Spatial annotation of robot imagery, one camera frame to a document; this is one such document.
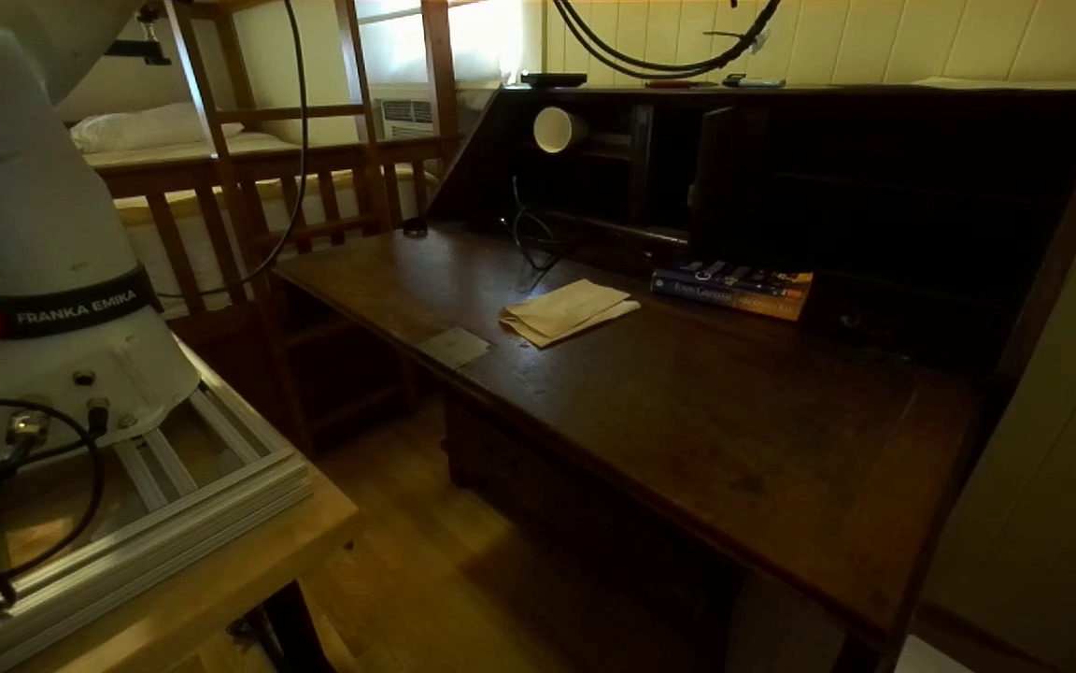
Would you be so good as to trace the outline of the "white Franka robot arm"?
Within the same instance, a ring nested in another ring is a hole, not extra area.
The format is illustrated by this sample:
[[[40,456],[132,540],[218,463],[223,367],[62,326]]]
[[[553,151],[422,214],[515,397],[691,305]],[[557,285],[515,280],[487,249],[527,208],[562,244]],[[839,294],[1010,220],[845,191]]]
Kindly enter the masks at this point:
[[[0,0],[0,399],[106,409],[106,442],[157,431],[197,390],[57,113],[138,6]]]

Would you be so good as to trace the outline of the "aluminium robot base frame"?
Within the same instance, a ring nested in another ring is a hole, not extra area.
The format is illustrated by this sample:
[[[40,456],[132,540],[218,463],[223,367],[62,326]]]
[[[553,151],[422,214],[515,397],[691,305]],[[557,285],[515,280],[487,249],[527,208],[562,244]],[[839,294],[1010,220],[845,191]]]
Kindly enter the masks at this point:
[[[294,447],[212,368],[126,438],[0,399],[0,673],[141,599],[307,498]]]

